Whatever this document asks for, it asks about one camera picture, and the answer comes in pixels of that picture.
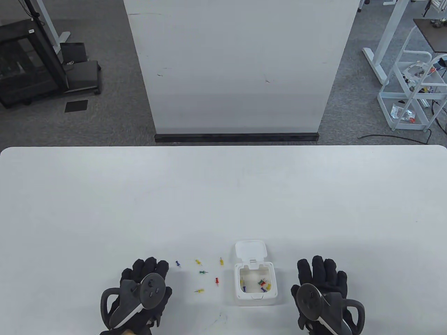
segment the white shelving unit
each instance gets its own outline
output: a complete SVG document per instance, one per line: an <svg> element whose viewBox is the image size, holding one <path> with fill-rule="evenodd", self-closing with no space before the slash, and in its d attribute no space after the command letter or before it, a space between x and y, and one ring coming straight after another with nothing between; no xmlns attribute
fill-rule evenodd
<svg viewBox="0 0 447 335"><path fill-rule="evenodd" d="M377 96L377 100L379 100L380 107L384 113L385 119L388 122L388 125L391 127L391 130L395 129L409 129L409 130L423 130L427 131L430 128L433 121L436 119L438 114L442 111L442 108L447 102L447 84L442 79L441 75L438 71L429 74L432 66L439 61L439 59L443 56L447 56L447 54L440 54L439 56L432 59L432 55L426 51L414 51L407 50L406 47L408 42L411 39L413 32L417 30L415 26L411 29L408 37L402 46L402 49L391 68L385 83L379 91ZM420 80L416 83L414 90L411 91L408 84L405 82L404 76L402 72L408 68L411 64L415 62L401 62L401 58L403 55L415 55L418 56L419 61L427 63L428 67ZM390 79L396 76L397 81L399 82L403 92L385 92L385 87L389 84ZM419 93L421 88L426 86L432 86L434 89L433 93ZM435 100L437 104L434 105L434 115L430 115L427 117L423 110L423 105L421 100ZM400 100L405 100L406 104L403 106L404 110L410 109L416 113L415 122L410 123L405 120L402 120L404 113L402 113L399 119L394 119L391 117L390 112L392 109L392 105L396 104Z"/></svg>

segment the gray carpet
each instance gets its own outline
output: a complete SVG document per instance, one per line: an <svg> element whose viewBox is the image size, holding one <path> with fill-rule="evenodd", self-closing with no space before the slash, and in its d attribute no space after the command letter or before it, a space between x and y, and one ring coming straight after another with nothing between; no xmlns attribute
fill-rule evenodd
<svg viewBox="0 0 447 335"><path fill-rule="evenodd" d="M72 34L69 42L85 42L90 58L99 60L103 93L88 95L89 105L84 112L64 113L65 103L77 98L72 96L10 110L0 107L0 150L12 146L155 145L155 128L122 0L46 0L45 3L57 31L69 30ZM385 55L385 71L413 27L412 19L421 17L424 6L425 1L409 5ZM361 52L365 46L375 50L392 10L393 6L384 7L382 1L372 0L357 14L321 122L318 145L413 144L396 138L357 139L366 134L427 139L428 133L421 131L391 132L376 99L380 84ZM430 50L421 35L411 46ZM444 126L446 115L439 120ZM447 146L447 136L436 124L432 130L430 144ZM314 142L275 144L315 145Z"/></svg>

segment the box lid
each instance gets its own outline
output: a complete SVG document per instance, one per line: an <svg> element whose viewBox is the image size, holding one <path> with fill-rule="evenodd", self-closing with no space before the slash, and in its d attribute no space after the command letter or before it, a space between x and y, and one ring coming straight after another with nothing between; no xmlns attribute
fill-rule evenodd
<svg viewBox="0 0 447 335"><path fill-rule="evenodd" d="M267 257L266 244L260 240L239 241L236 243L236 256L243 263L257 264Z"/></svg>

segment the black mat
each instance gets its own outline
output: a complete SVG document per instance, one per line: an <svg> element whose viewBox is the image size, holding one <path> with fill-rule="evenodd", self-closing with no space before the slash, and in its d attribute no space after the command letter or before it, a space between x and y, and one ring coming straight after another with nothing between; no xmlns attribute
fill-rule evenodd
<svg viewBox="0 0 447 335"><path fill-rule="evenodd" d="M65 105L65 113L87 110L88 100L69 101Z"/></svg>
<svg viewBox="0 0 447 335"><path fill-rule="evenodd" d="M430 19L413 19L435 53L447 53L447 27L434 28Z"/></svg>

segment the white plastic box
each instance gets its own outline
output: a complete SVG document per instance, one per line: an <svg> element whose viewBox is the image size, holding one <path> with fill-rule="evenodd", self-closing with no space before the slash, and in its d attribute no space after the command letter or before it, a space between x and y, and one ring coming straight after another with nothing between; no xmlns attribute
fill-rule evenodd
<svg viewBox="0 0 447 335"><path fill-rule="evenodd" d="M278 297L278 287L273 263L264 261L267 257L265 243L259 240L239 241L236 243L236 256L242 260L234 269L236 303L239 306L273 305Z"/></svg>

